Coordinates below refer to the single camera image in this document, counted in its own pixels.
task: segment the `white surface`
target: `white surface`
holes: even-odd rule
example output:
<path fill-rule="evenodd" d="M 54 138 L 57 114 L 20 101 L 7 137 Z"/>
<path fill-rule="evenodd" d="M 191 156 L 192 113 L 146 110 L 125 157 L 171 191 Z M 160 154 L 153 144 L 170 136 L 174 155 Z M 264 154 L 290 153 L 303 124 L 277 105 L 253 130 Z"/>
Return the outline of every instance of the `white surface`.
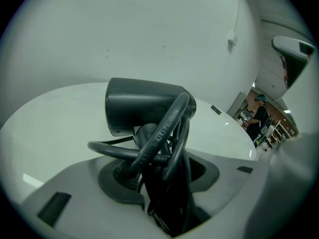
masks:
<path fill-rule="evenodd" d="M 283 100 L 297 125 L 299 134 L 319 131 L 318 68 L 319 58 L 318 50 L 316 50 L 310 62 L 283 96 Z"/>
<path fill-rule="evenodd" d="M 100 156 L 89 150 L 88 141 L 116 138 L 105 119 L 106 88 L 107 83 L 93 83 L 48 92 L 25 104 L 5 123 L 0 131 L 0 175 L 12 200 L 20 203 L 36 189 L 30 180 L 25 182 L 25 174 L 45 183 L 69 165 Z M 224 112 L 217 115 L 208 103 L 196 102 L 187 148 L 255 159 L 252 141 L 234 119 Z M 120 146 L 135 147 L 133 142 Z"/>
<path fill-rule="evenodd" d="M 0 120 L 48 91 L 126 77 L 185 87 L 227 111 L 260 62 L 246 0 L 26 0 L 0 47 Z M 236 47 L 227 35 L 236 22 Z"/>
<path fill-rule="evenodd" d="M 35 189 L 40 188 L 43 185 L 43 182 L 34 179 L 33 177 L 27 175 L 27 174 L 23 174 L 22 180 L 29 184 L 30 186 L 34 187 Z"/>

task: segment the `black shirt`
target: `black shirt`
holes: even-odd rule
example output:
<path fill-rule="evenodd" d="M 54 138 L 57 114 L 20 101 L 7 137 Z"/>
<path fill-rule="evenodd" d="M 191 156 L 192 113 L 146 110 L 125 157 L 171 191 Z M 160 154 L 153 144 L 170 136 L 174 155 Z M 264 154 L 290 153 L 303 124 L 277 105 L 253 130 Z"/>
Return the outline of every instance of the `black shirt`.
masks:
<path fill-rule="evenodd" d="M 263 126 L 263 124 L 266 122 L 266 120 L 269 118 L 268 116 L 268 112 L 267 112 L 267 108 L 265 105 L 260 106 L 256 112 L 256 115 L 254 116 L 254 120 L 259 120 L 260 121 L 260 125 L 261 127 Z M 255 124 L 250 124 L 246 130 L 246 132 L 248 133 L 248 135 L 250 136 L 250 138 L 252 140 L 254 140 L 257 135 L 260 132 L 260 128 L 259 127 L 259 123 L 255 123 Z"/>

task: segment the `man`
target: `man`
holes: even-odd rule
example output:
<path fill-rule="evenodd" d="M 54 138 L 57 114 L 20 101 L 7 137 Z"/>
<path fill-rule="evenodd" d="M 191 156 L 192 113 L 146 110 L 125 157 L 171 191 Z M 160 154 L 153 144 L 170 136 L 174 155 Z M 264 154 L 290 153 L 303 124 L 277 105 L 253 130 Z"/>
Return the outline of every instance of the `man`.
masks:
<path fill-rule="evenodd" d="M 252 141 L 254 141 L 255 138 L 258 136 L 261 127 L 269 118 L 268 111 L 266 108 L 267 99 L 265 95 L 260 94 L 257 97 L 256 101 L 258 102 L 258 109 L 256 115 L 253 119 L 246 121 L 244 124 L 245 126 L 248 126 L 246 132 L 248 133 Z"/>

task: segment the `black slot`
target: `black slot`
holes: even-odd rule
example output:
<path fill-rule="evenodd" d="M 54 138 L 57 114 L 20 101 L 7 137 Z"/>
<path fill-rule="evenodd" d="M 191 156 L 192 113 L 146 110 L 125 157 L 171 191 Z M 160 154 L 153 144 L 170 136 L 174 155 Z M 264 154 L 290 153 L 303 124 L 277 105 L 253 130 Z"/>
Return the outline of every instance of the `black slot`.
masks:
<path fill-rule="evenodd" d="M 242 171 L 244 173 L 251 173 L 253 171 L 252 168 L 247 167 L 247 166 L 240 166 L 237 168 L 237 170 Z"/>
<path fill-rule="evenodd" d="M 57 192 L 37 215 L 39 219 L 53 227 L 69 202 L 71 195 Z"/>
<path fill-rule="evenodd" d="M 215 106 L 211 106 L 212 110 L 215 111 L 218 115 L 221 115 L 221 111 L 217 109 Z"/>

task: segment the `white wall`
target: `white wall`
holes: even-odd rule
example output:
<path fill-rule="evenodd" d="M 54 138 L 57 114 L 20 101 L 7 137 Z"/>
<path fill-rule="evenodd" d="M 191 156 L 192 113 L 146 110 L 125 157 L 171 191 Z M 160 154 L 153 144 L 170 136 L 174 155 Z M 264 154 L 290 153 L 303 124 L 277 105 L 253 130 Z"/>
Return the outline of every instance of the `white wall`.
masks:
<path fill-rule="evenodd" d="M 126 77 L 184 86 L 227 111 L 257 77 L 259 24 L 240 0 L 27 0 L 1 40 L 0 120 L 50 90 Z"/>

